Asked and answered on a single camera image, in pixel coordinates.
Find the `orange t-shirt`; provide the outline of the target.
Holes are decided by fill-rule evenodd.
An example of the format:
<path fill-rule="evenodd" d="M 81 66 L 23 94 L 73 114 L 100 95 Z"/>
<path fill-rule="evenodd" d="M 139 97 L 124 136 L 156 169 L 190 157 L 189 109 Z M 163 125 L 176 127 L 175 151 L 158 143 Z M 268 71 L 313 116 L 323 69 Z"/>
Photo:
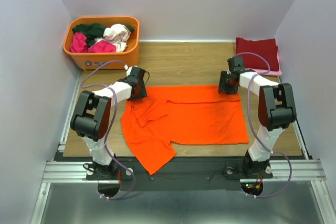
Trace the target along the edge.
<path fill-rule="evenodd" d="M 156 86 L 147 97 L 126 103 L 121 130 L 129 149 L 153 175 L 175 155 L 180 145 L 248 144 L 238 94 L 217 86 Z"/>

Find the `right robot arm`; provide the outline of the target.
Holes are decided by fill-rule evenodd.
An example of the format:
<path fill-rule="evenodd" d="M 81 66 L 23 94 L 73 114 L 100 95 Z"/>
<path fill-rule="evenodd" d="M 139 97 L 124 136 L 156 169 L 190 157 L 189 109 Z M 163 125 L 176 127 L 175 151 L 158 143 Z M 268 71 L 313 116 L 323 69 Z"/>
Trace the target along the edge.
<path fill-rule="evenodd" d="M 241 165 L 242 174 L 253 177 L 270 170 L 270 154 L 273 153 L 278 137 L 297 119 L 293 90 L 288 83 L 274 82 L 262 74 L 246 69 L 239 55 L 229 58 L 227 62 L 228 70 L 220 73 L 219 93 L 236 94 L 238 88 L 242 87 L 247 89 L 247 95 L 253 93 L 258 96 L 258 131 L 253 128 L 250 98 L 247 99 L 248 122 L 255 140 Z"/>

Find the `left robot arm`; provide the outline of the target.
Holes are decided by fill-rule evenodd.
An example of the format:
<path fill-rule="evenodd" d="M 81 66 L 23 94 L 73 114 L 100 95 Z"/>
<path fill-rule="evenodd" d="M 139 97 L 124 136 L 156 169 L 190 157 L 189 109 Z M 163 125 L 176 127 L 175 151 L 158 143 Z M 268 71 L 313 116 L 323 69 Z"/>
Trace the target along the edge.
<path fill-rule="evenodd" d="M 107 136 L 116 119 L 120 101 L 134 101 L 147 96 L 144 76 L 146 71 L 137 66 L 126 68 L 126 77 L 97 91 L 84 90 L 79 94 L 70 128 L 86 143 L 92 164 L 85 165 L 89 175 L 106 179 L 116 175 L 119 164 L 108 150 Z"/>

